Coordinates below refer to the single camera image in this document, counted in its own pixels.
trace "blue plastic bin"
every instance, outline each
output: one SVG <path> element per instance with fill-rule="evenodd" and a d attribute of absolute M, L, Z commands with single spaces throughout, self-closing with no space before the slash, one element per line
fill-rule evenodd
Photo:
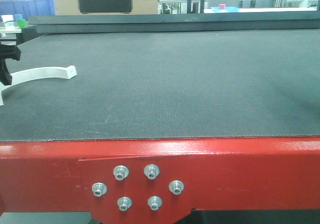
<path fill-rule="evenodd" d="M 55 14 L 54 0 L 0 0 L 0 15 L 22 14 L 30 16 L 52 16 Z"/>
<path fill-rule="evenodd" d="M 211 7 L 211 10 L 215 13 L 237 13 L 239 12 L 238 7 L 226 6 L 225 9 L 220 9 L 218 6 Z"/>

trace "dark gray belt surface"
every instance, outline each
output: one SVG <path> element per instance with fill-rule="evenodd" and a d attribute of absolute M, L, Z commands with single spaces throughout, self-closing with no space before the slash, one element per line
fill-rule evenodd
<path fill-rule="evenodd" d="M 319 30 L 42 36 L 10 71 L 78 76 L 3 91 L 0 141 L 319 136 L 319 41 Z"/>

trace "hex socket bolt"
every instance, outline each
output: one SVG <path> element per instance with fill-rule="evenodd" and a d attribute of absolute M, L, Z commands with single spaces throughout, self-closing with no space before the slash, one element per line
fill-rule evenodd
<path fill-rule="evenodd" d="M 158 211 L 162 206 L 162 199 L 158 196 L 152 196 L 148 199 L 148 206 L 152 211 Z"/>
<path fill-rule="evenodd" d="M 154 164 L 147 165 L 143 171 L 145 176 L 150 180 L 156 179 L 156 177 L 160 174 L 159 167 Z"/>
<path fill-rule="evenodd" d="M 180 195 L 185 188 L 182 181 L 174 180 L 169 184 L 169 190 L 175 195 Z"/>
<path fill-rule="evenodd" d="M 95 184 L 92 185 L 92 192 L 93 195 L 95 195 L 96 197 L 101 197 L 104 194 L 107 193 L 107 186 L 101 182 L 97 182 Z"/>
<path fill-rule="evenodd" d="M 132 206 L 132 201 L 129 197 L 120 197 L 116 202 L 120 211 L 125 212 Z"/>
<path fill-rule="evenodd" d="M 129 176 L 129 169 L 124 165 L 118 165 L 113 169 L 113 175 L 115 179 L 122 181 Z"/>

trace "white cup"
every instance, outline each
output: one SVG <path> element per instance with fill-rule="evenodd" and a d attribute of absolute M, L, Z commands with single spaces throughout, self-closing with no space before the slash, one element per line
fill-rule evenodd
<path fill-rule="evenodd" d="M 14 15 L 1 15 L 1 18 L 4 23 L 5 29 L 7 30 L 15 29 Z"/>

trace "red metal frame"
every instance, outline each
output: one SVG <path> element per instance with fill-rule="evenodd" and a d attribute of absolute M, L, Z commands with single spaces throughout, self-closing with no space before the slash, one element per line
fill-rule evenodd
<path fill-rule="evenodd" d="M 160 167 L 155 180 L 144 176 L 148 164 Z M 123 181 L 117 165 L 130 170 Z M 319 209 L 320 137 L 0 143 L 0 180 L 0 213 L 91 212 L 110 224 L 174 223 L 191 210 Z M 174 180 L 185 184 L 179 196 Z M 93 195 L 95 182 L 106 195 Z M 125 196 L 133 204 L 121 212 Z M 159 211 L 151 196 L 162 198 Z"/>

